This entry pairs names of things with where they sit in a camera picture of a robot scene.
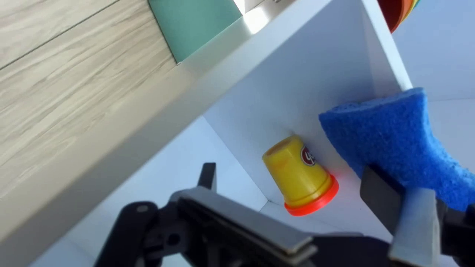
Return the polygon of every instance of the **green object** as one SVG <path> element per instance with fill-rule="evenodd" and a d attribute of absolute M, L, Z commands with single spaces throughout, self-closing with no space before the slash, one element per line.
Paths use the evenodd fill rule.
<path fill-rule="evenodd" d="M 177 62 L 241 17 L 233 0 L 149 0 Z"/>

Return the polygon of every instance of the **sponge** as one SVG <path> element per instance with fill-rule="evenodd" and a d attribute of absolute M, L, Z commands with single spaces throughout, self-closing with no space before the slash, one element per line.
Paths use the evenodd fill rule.
<path fill-rule="evenodd" d="M 336 106 L 321 124 L 349 166 L 363 176 L 376 166 L 404 188 L 425 186 L 456 210 L 475 203 L 475 174 L 434 136 L 423 88 Z"/>

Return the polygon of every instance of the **red object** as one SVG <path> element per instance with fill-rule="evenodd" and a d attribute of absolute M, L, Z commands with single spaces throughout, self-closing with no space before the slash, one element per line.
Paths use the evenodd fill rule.
<path fill-rule="evenodd" d="M 415 0 L 379 0 L 379 4 L 391 32 L 394 32 L 412 11 Z"/>
<path fill-rule="evenodd" d="M 339 192 L 339 180 L 333 174 L 330 174 L 330 177 L 331 185 L 328 186 L 325 194 L 302 206 L 288 206 L 285 203 L 285 209 L 294 216 L 305 216 L 325 207 Z"/>

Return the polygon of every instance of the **yellow cup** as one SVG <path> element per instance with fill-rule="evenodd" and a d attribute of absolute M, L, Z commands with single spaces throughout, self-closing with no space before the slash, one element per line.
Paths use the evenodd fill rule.
<path fill-rule="evenodd" d="M 281 140 L 263 160 L 284 194 L 287 210 L 296 216 L 322 209 L 339 192 L 337 179 L 314 160 L 299 136 Z"/>

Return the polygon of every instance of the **wood grain surface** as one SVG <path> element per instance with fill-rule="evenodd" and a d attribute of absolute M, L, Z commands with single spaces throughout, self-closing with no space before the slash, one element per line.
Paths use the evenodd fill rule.
<path fill-rule="evenodd" d="M 147 1 L 124 0 L 0 69 L 0 197 L 174 68 Z"/>
<path fill-rule="evenodd" d="M 116 0 L 0 0 L 0 68 Z"/>

